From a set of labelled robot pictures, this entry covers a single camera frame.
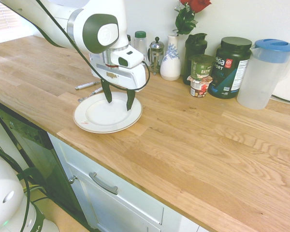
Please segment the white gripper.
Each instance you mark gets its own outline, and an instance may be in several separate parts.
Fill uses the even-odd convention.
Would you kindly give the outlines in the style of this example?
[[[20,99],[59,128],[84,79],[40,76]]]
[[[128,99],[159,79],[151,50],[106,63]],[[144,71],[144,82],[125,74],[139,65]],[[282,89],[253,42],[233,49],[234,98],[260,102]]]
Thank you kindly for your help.
[[[135,98],[135,91],[146,83],[145,66],[138,64],[133,68],[125,68],[122,66],[111,68],[104,64],[100,54],[89,54],[90,63],[95,70],[107,81],[101,81],[101,87],[108,103],[112,102],[112,93],[110,83],[128,88],[126,108],[129,111]]]

